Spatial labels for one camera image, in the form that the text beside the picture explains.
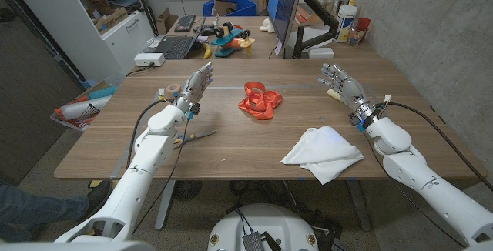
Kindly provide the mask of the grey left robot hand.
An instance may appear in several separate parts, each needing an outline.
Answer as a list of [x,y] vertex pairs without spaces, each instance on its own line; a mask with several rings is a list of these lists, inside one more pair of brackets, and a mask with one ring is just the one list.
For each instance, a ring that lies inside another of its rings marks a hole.
[[173,105],[183,112],[188,112],[193,104],[201,100],[203,92],[212,81],[213,63],[208,62],[189,77]]

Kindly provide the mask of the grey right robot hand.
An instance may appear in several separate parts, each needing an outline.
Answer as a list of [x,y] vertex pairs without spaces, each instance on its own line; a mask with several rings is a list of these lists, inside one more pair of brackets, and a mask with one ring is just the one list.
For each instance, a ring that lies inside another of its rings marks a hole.
[[354,112],[363,126],[368,126],[377,119],[377,109],[370,104],[363,86],[356,79],[349,76],[337,64],[324,63],[321,72],[326,78],[319,78],[318,81],[335,91],[342,103]]

